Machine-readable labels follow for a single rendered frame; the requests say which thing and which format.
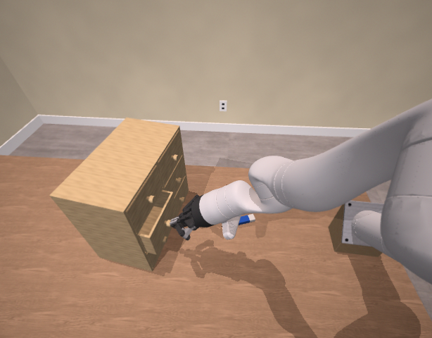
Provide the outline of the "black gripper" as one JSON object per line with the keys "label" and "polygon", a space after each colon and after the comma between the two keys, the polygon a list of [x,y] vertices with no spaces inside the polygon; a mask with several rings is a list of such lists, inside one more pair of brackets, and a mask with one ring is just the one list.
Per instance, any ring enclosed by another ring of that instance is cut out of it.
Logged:
{"label": "black gripper", "polygon": [[197,230],[200,227],[213,226],[206,222],[201,215],[199,208],[201,197],[202,196],[195,195],[195,197],[192,198],[192,200],[190,200],[190,202],[182,209],[183,213],[180,213],[179,217],[177,216],[170,221],[170,226],[176,229],[179,235],[187,241],[190,240],[190,233],[192,230]]}

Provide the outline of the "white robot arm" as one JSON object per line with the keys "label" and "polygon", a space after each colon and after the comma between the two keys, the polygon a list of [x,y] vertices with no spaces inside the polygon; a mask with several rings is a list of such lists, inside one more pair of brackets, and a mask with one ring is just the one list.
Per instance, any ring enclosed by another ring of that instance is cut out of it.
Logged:
{"label": "white robot arm", "polygon": [[243,214],[328,211],[391,180],[382,213],[359,212],[352,232],[432,284],[432,99],[322,154],[260,158],[248,177],[254,189],[237,180],[201,197],[227,240]]}

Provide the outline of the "small wooden chest of drawers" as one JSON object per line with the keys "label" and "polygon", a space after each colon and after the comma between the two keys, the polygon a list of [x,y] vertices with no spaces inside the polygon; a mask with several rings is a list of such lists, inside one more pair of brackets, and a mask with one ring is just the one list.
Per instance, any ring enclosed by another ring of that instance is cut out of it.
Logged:
{"label": "small wooden chest of drawers", "polygon": [[[175,168],[164,185],[158,161],[177,131],[182,146],[179,125],[125,118],[49,195],[99,258],[153,272],[137,235]],[[163,188],[136,233],[126,210],[155,166]]]}

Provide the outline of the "blue and white eraser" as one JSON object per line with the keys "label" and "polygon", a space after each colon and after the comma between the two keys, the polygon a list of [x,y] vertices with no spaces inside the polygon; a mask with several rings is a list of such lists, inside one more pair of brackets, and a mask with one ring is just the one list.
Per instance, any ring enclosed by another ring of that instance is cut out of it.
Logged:
{"label": "blue and white eraser", "polygon": [[255,221],[255,217],[253,214],[241,216],[241,219],[239,221],[239,225],[245,224],[245,223],[251,223]]}

